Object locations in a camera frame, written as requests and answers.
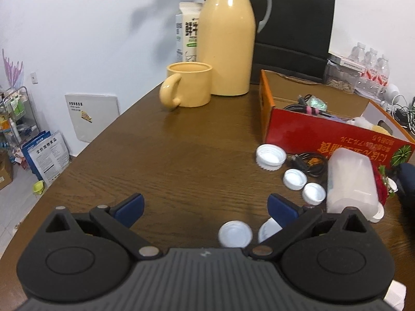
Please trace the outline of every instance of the yellow thermos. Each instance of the yellow thermos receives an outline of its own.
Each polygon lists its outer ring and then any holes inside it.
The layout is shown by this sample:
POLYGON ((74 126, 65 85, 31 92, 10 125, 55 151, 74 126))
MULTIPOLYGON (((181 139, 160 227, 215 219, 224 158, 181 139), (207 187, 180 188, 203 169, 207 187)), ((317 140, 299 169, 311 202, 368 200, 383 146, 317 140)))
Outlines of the yellow thermos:
MULTIPOLYGON (((271 14, 267 0, 264 19, 271 14)), ((250 88, 255 18, 250 0, 206 0, 199 15, 197 60, 212 65, 212 94, 237 96, 250 88)))

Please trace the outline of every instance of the wall switch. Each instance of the wall switch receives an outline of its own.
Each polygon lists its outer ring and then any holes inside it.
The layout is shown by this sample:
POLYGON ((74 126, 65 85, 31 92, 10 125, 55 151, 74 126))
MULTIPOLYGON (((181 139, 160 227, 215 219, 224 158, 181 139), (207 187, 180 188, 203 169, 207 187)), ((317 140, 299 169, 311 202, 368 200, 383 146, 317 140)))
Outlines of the wall switch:
POLYGON ((30 78, 32 79, 32 84, 37 84, 37 76, 36 76, 36 72, 32 72, 30 74, 30 78))

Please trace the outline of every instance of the tile floor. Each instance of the tile floor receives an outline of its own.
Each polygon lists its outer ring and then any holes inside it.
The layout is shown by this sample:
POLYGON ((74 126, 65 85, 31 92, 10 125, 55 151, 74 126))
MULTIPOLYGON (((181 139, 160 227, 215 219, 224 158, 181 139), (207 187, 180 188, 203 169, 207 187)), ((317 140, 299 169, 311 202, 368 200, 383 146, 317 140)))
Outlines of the tile floor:
POLYGON ((37 178, 30 170, 14 165, 13 182, 0 190, 0 258, 40 195, 33 194, 37 178))

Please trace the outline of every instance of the white wall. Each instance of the white wall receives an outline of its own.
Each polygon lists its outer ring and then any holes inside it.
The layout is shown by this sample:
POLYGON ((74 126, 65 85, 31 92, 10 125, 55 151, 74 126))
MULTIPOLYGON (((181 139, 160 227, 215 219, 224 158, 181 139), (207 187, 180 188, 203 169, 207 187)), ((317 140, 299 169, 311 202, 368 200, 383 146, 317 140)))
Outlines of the white wall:
POLYGON ((113 94, 123 112, 153 89, 176 57, 179 1, 0 0, 0 49, 23 60, 41 127, 61 130, 72 155, 86 143, 75 136, 64 94, 113 94))
MULTIPOLYGON (((0 49, 24 61, 42 128, 60 129, 71 154, 86 144, 75 136, 64 94, 113 94, 121 112, 128 109, 163 80, 175 59, 179 1, 193 0, 0 0, 0 49), (30 82, 32 71, 37 85, 30 82)), ((347 55, 361 41, 387 54, 391 81, 409 100, 415 94, 414 7, 415 0, 336 0, 331 50, 347 55)))
POLYGON ((330 50, 348 56, 357 42, 388 57, 390 81, 411 102, 415 96, 415 0, 336 0, 330 50))

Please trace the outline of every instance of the stuffed animal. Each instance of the stuffed animal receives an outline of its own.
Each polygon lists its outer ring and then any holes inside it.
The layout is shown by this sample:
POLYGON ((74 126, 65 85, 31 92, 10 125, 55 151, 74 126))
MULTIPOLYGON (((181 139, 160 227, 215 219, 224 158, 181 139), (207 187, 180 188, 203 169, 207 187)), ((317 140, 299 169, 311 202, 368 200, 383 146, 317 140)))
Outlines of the stuffed animal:
POLYGON ((370 121, 366 120, 365 117, 356 117, 348 120, 346 123, 390 136, 390 133, 387 130, 385 130, 383 127, 380 127, 379 125, 373 125, 370 121))

